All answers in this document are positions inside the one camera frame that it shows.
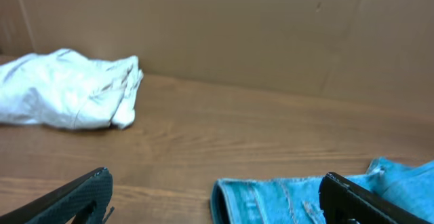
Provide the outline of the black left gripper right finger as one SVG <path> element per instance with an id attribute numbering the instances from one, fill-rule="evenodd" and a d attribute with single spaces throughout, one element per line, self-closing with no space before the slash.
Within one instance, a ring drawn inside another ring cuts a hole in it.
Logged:
<path id="1" fill-rule="evenodd" d="M 321 180 L 319 205 L 327 224 L 429 224 L 335 172 Z"/>

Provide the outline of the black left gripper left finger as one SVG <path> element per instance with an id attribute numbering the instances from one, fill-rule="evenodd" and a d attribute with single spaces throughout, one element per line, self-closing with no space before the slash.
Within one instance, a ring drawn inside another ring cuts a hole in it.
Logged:
<path id="1" fill-rule="evenodd" d="M 113 213 L 108 205 L 113 176 L 97 168 L 46 195 L 1 216 L 9 224 L 103 224 Z"/>

